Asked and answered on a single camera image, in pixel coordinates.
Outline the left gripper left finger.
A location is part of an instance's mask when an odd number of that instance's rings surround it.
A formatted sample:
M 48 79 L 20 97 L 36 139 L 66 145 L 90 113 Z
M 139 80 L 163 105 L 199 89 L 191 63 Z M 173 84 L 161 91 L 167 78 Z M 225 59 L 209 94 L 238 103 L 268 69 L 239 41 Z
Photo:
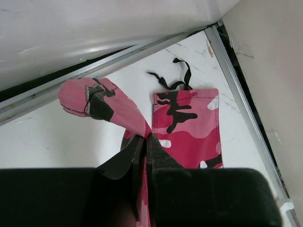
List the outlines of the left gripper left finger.
M 119 153 L 96 168 L 104 221 L 141 221 L 144 152 L 144 138 L 134 136 Z

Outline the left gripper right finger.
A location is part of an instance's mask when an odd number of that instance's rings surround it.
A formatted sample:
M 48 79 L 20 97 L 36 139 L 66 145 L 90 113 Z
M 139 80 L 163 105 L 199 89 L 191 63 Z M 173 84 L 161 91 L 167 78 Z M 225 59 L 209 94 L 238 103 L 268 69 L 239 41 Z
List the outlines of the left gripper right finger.
M 147 139 L 148 209 L 152 227 L 185 227 L 190 171 L 178 163 L 151 134 Z

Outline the pink camouflage trousers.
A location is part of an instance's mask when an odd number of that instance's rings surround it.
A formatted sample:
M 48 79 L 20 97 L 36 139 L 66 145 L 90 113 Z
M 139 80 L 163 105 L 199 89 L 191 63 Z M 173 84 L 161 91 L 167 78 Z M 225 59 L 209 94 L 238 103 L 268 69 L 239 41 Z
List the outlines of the pink camouflage trousers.
M 162 147 L 178 163 L 190 171 L 186 198 L 189 224 L 186 227 L 218 227 L 224 223 L 210 200 L 208 174 L 223 166 L 219 130 L 219 97 L 217 89 L 194 90 L 190 85 L 191 70 L 184 80 L 168 86 L 158 82 L 165 92 L 153 95 L 152 123 L 148 124 L 137 105 L 107 78 L 81 78 L 66 81 L 58 98 L 63 109 L 79 117 L 103 120 L 125 128 L 121 150 L 134 136 L 145 141 L 141 221 L 104 221 L 105 210 L 97 195 L 101 186 L 97 173 L 84 213 L 87 227 L 151 227 L 148 209 L 147 139 L 154 134 Z

